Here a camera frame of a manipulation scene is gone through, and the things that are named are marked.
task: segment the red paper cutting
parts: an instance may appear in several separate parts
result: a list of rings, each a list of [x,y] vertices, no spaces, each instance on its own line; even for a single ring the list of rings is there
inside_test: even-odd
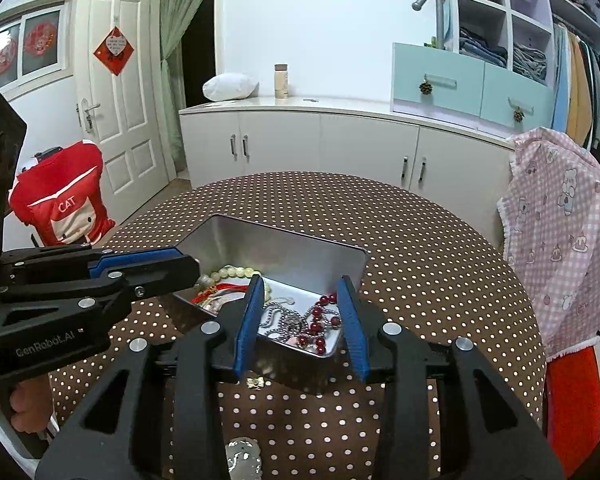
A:
[[[32,56],[42,56],[56,42],[58,28],[51,22],[37,24],[24,39],[24,50]]]
[[[117,27],[114,27],[97,47],[93,55],[111,70],[113,75],[120,75],[120,72],[122,72],[133,52],[134,48],[126,40],[122,32]]]
[[[3,74],[11,66],[18,53],[18,40],[10,38],[9,43],[0,50],[0,74]]]

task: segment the sheer curtain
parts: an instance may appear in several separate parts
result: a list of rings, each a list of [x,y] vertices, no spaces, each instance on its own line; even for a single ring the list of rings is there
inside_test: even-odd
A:
[[[160,0],[160,70],[171,156],[176,169],[184,167],[184,146],[178,110],[184,106],[180,84],[182,70],[175,67],[180,59],[180,40],[193,19],[202,0]]]

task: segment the blue gripper pad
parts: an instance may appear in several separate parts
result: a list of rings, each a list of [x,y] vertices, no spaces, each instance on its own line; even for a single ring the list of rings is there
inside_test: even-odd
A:
[[[349,349],[351,368],[358,380],[363,383],[369,375],[369,351],[365,333],[358,319],[356,308],[357,298],[352,297],[355,291],[347,285],[348,276],[343,276],[338,282],[338,310],[344,330],[344,339]]]
[[[166,247],[164,249],[156,249],[155,251],[141,251],[137,253],[110,254],[101,257],[96,266],[89,269],[91,278],[99,278],[103,272],[113,267],[124,267],[131,264],[146,264],[158,260],[167,260],[169,258],[177,258],[182,256],[182,253],[175,247]]]
[[[238,380],[242,380],[249,369],[264,308],[264,280],[262,277],[254,276],[249,286],[251,293],[248,298],[244,298],[247,307],[244,309],[240,330],[235,336],[234,373]]]

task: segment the pink checkered cloth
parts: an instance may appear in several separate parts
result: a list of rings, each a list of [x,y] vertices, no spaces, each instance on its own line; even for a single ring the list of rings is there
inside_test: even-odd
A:
[[[504,255],[531,299],[551,360],[599,341],[600,166],[547,128],[512,140],[513,179],[498,202]]]

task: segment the human hand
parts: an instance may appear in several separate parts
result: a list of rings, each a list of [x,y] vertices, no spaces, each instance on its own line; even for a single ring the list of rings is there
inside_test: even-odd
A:
[[[43,431],[54,412],[48,375],[28,379],[18,384],[11,394],[10,404],[16,412],[11,425],[16,431]]]

